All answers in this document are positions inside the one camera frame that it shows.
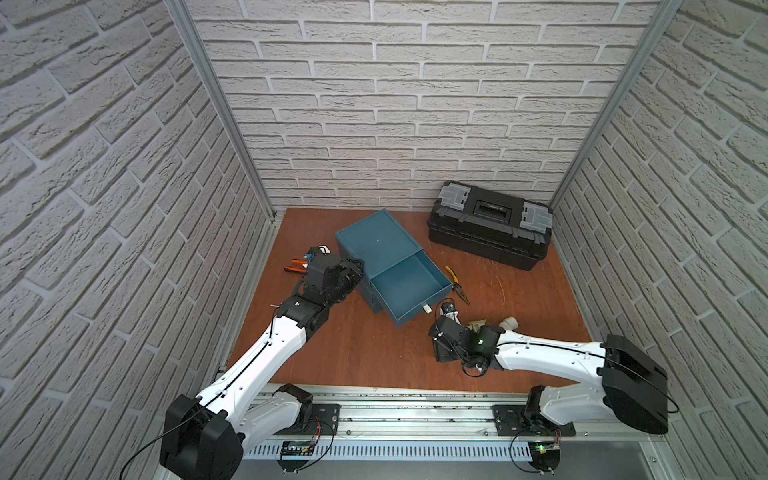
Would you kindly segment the teal top drawer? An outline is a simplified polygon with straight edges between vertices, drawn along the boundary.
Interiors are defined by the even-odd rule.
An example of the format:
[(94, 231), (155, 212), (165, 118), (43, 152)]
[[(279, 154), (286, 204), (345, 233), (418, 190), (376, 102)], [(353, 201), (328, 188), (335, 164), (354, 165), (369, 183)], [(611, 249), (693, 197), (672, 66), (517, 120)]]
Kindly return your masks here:
[(419, 251), (375, 276), (373, 297), (397, 327), (432, 308), (452, 291), (451, 280)]

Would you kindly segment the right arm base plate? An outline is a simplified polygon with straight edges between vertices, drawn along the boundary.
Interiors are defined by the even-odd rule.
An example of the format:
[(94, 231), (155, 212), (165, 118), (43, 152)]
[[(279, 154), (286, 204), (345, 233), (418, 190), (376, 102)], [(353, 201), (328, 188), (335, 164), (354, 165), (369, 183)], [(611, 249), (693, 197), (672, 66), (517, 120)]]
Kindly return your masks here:
[(538, 413), (528, 413), (523, 405), (493, 405), (491, 407), (494, 425), (499, 437), (529, 435), (554, 437), (574, 437), (576, 430), (572, 422), (556, 425)]

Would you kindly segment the teal drawer cabinet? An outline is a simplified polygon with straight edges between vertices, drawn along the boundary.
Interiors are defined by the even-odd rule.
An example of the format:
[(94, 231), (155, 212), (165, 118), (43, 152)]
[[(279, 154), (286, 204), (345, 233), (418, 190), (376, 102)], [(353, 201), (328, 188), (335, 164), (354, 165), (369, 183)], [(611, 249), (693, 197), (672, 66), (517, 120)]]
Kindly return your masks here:
[(423, 249), (388, 210), (377, 211), (337, 231), (335, 238), (345, 257), (364, 262), (368, 284)]

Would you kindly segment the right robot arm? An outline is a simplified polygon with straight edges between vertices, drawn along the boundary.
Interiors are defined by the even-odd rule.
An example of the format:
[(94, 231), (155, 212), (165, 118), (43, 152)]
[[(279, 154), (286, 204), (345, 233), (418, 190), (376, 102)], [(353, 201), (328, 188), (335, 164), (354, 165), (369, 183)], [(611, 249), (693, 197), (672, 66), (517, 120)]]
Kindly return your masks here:
[(668, 431), (667, 372), (623, 336), (565, 342), (497, 326), (472, 330), (459, 323), (456, 311), (438, 317), (429, 335), (437, 361), (457, 361), (469, 376), (531, 371), (568, 380), (565, 387), (530, 390), (520, 414), (523, 432), (564, 432), (591, 420), (618, 420), (654, 435)]

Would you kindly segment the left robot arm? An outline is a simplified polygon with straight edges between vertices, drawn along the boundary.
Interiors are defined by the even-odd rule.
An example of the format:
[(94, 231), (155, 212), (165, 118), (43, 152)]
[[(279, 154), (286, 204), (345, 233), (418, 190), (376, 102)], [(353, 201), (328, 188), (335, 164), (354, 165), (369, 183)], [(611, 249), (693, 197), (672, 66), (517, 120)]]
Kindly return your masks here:
[(159, 463), (181, 479), (230, 479), (244, 454), (273, 434), (305, 425), (312, 395), (292, 384), (253, 401), (363, 277), (364, 263), (313, 247), (304, 276), (274, 311), (269, 327), (224, 374), (194, 397), (178, 396), (165, 414)]

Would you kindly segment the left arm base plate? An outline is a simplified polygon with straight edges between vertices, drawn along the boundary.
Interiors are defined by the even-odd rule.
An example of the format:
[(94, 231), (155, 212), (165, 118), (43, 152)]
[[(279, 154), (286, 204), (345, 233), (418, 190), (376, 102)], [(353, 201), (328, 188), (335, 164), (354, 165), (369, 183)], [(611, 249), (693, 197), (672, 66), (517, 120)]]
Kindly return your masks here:
[(301, 414), (292, 426), (278, 431), (277, 435), (335, 435), (338, 431), (340, 408), (340, 404), (314, 404), (308, 413)]

